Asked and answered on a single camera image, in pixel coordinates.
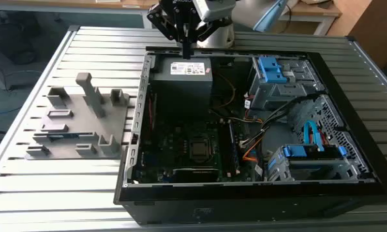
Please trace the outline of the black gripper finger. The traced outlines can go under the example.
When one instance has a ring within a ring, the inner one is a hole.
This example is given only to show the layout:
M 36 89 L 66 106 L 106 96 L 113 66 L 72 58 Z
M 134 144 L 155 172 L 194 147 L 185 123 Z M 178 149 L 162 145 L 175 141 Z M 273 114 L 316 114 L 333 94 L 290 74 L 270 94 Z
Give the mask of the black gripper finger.
M 182 44 L 183 58 L 187 59 L 187 36 L 182 9 L 177 4 L 153 5 L 147 19 L 157 26 L 169 40 Z
M 189 30 L 187 30 L 187 59 L 191 59 L 193 44 L 198 41 L 203 42 L 219 28 L 229 26 L 233 23 L 231 16 L 223 17 L 218 20 L 207 22 L 203 26 L 198 26 L 201 23 L 199 12 L 195 8 L 191 8 L 189 17 Z

